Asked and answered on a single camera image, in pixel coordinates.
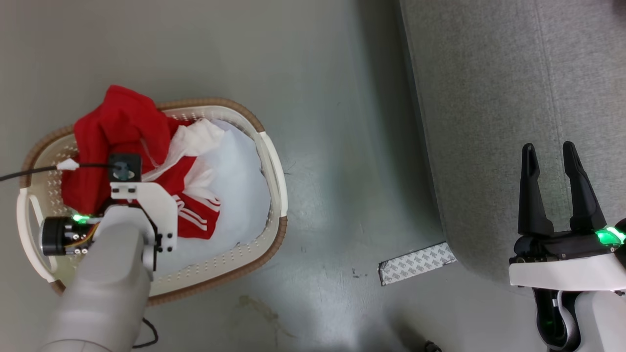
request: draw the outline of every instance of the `green led light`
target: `green led light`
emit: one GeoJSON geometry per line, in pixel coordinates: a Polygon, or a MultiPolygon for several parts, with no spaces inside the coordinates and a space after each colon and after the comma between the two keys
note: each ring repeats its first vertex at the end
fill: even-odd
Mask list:
{"type": "Polygon", "coordinates": [[[74,216],[72,216],[72,219],[79,224],[86,224],[87,220],[89,220],[90,217],[85,216],[85,215],[75,214],[74,216]]]}
{"type": "Polygon", "coordinates": [[[595,232],[596,236],[598,236],[598,240],[605,246],[619,246],[622,244],[622,241],[610,231],[606,229],[600,229],[595,232]]]}
{"type": "Polygon", "coordinates": [[[626,235],[619,232],[616,228],[614,227],[607,227],[607,231],[610,231],[613,235],[616,235],[617,238],[620,239],[620,241],[622,241],[622,243],[624,243],[624,240],[626,239],[626,235]]]}

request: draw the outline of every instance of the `black cable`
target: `black cable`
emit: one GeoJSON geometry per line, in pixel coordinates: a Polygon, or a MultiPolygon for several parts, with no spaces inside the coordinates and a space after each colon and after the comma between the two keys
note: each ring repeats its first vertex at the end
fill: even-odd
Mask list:
{"type": "Polygon", "coordinates": [[[157,329],[155,328],[155,326],[152,325],[152,323],[149,322],[146,318],[143,318],[141,321],[143,321],[143,323],[146,324],[152,330],[152,334],[154,334],[155,338],[152,341],[150,341],[150,342],[146,342],[146,343],[142,343],[142,344],[136,344],[136,345],[133,346],[133,349],[152,346],[153,344],[158,342],[158,333],[157,333],[157,329]]]}
{"type": "Polygon", "coordinates": [[[14,179],[15,177],[20,177],[20,176],[25,176],[25,175],[32,175],[32,174],[38,173],[38,172],[54,171],[54,170],[56,170],[56,166],[46,166],[46,167],[34,168],[32,170],[26,170],[26,171],[10,173],[8,175],[0,177],[0,182],[6,181],[6,180],[9,180],[9,179],[14,179]]]}
{"type": "Polygon", "coordinates": [[[119,168],[117,165],[111,165],[107,163],[81,163],[80,167],[102,167],[102,168],[119,168]]]}
{"type": "MultiPolygon", "coordinates": [[[[105,163],[82,163],[82,164],[79,165],[79,167],[118,168],[119,166],[117,166],[117,165],[109,165],[109,164],[105,164],[105,163]]],[[[40,172],[46,172],[46,171],[55,171],[55,170],[57,170],[56,166],[46,166],[46,167],[34,168],[32,170],[14,172],[14,173],[10,173],[8,175],[4,175],[4,176],[0,177],[0,182],[6,181],[6,180],[10,180],[10,179],[14,179],[14,178],[20,177],[20,176],[32,175],[34,173],[40,173],[40,172]]]]}

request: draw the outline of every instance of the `wire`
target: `wire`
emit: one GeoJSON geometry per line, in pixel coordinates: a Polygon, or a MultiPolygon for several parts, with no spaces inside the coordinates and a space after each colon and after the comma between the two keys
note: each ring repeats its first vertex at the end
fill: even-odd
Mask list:
{"type": "Polygon", "coordinates": [[[91,226],[91,228],[89,229],[89,232],[87,232],[87,236],[84,239],[81,239],[78,242],[70,243],[67,246],[65,246],[65,248],[80,246],[83,243],[86,243],[87,241],[89,241],[93,237],[93,234],[96,233],[96,229],[98,228],[98,225],[100,225],[100,223],[97,223],[94,226],[91,226]]]}
{"type": "Polygon", "coordinates": [[[149,322],[146,318],[143,318],[141,321],[143,321],[143,323],[146,324],[152,330],[152,334],[155,336],[155,338],[152,341],[150,341],[150,342],[146,342],[146,343],[142,343],[142,344],[136,344],[136,345],[133,346],[133,349],[152,346],[153,344],[158,342],[158,333],[157,333],[157,329],[155,328],[155,326],[152,325],[152,323],[149,322]]]}
{"type": "Polygon", "coordinates": [[[38,172],[46,172],[46,171],[54,171],[54,170],[56,170],[56,166],[40,167],[40,168],[34,168],[32,170],[26,170],[26,171],[10,173],[8,175],[0,177],[0,182],[6,181],[6,180],[9,180],[9,179],[14,179],[14,178],[20,177],[20,176],[32,175],[32,174],[38,173],[38,172]]]}
{"type": "MultiPolygon", "coordinates": [[[[110,164],[104,164],[104,163],[82,163],[82,164],[79,164],[79,167],[118,168],[119,166],[117,166],[117,165],[110,165],[110,164]]],[[[31,169],[31,170],[25,170],[25,171],[10,173],[8,175],[0,177],[0,182],[6,181],[6,180],[10,180],[10,179],[14,179],[14,178],[20,177],[20,176],[32,175],[34,173],[40,173],[40,172],[46,172],[46,171],[55,171],[55,170],[57,170],[57,166],[46,166],[46,167],[34,168],[34,169],[31,169]]]]}
{"type": "Polygon", "coordinates": [[[117,165],[111,165],[107,163],[81,163],[79,167],[101,167],[101,168],[119,168],[117,165]]]}

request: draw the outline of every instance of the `floor stain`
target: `floor stain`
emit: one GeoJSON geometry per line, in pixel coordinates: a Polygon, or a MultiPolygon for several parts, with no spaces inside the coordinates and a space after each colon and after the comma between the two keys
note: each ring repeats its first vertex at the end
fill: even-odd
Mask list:
{"type": "Polygon", "coordinates": [[[274,329],[274,344],[277,348],[279,333],[282,333],[290,338],[297,338],[296,335],[293,335],[281,325],[279,321],[279,315],[263,301],[250,298],[250,296],[248,295],[239,296],[239,304],[237,305],[237,307],[250,308],[261,314],[263,319],[265,319],[265,321],[268,322],[268,324],[270,324],[274,329]]]}

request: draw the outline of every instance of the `white stripe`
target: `white stripe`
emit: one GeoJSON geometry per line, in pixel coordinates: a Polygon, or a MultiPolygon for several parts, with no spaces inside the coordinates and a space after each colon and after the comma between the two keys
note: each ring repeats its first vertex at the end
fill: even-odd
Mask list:
{"type": "Polygon", "coordinates": [[[187,195],[193,199],[208,199],[213,205],[220,205],[220,200],[217,196],[204,187],[190,187],[183,191],[184,195],[187,195]]]}
{"type": "Polygon", "coordinates": [[[196,220],[198,220],[199,222],[201,222],[203,224],[207,223],[207,221],[205,219],[201,218],[198,214],[192,212],[188,208],[180,209],[180,212],[184,212],[184,213],[188,214],[189,216],[192,216],[192,217],[196,218],[196,220]]]}
{"type": "Polygon", "coordinates": [[[198,220],[194,219],[193,217],[190,217],[186,213],[180,212],[178,213],[178,216],[196,225],[197,227],[200,228],[200,230],[206,231],[208,229],[206,225],[199,223],[198,220]]]}
{"type": "Polygon", "coordinates": [[[220,211],[220,206],[213,204],[208,199],[204,199],[204,198],[200,198],[200,197],[196,197],[194,195],[188,195],[188,194],[187,194],[187,196],[189,196],[191,199],[195,200],[196,202],[204,205],[205,207],[211,209],[214,212],[219,212],[220,211]]]}

